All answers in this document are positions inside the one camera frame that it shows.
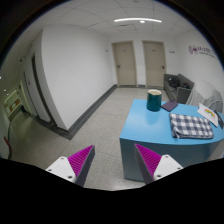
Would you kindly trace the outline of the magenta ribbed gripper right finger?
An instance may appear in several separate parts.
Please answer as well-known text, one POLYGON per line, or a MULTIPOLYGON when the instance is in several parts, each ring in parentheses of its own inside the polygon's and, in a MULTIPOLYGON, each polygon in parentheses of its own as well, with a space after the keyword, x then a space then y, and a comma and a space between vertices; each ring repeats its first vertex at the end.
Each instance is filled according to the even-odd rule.
POLYGON ((159 155, 141 146, 134 145, 136 159, 146 184, 150 184, 182 169, 182 166, 170 155, 159 155))

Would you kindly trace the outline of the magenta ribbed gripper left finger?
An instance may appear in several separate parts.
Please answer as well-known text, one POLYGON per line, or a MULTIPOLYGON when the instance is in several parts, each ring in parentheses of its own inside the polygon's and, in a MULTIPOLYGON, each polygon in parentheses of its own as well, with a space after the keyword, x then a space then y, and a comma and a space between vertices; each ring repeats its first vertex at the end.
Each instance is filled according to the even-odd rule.
POLYGON ((47 171, 83 187, 95 156, 95 147, 90 145, 69 157, 59 157, 47 171))

